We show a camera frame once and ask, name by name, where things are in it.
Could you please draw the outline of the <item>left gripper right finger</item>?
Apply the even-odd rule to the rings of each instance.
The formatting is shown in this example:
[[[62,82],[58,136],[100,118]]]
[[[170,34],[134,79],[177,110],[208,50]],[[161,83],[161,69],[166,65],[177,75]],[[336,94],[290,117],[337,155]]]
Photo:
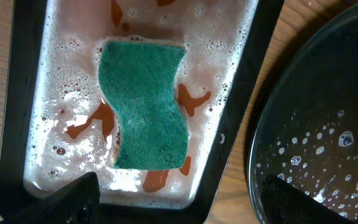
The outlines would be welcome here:
[[[276,175],[262,182],[260,201],[269,224],[352,224]]]

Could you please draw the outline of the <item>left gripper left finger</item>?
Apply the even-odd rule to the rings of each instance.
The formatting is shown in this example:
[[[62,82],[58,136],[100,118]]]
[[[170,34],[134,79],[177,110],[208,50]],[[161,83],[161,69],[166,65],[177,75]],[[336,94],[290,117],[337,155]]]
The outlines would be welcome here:
[[[100,196],[98,177],[88,172],[0,224],[95,224]]]

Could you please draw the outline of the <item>green yellow sponge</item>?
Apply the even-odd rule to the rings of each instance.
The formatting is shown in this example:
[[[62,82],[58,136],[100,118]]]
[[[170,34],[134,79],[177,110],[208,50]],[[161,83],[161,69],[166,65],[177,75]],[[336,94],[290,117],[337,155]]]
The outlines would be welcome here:
[[[119,119],[118,169],[167,170],[185,163],[188,130],[174,96],[180,46],[108,41],[99,85]]]

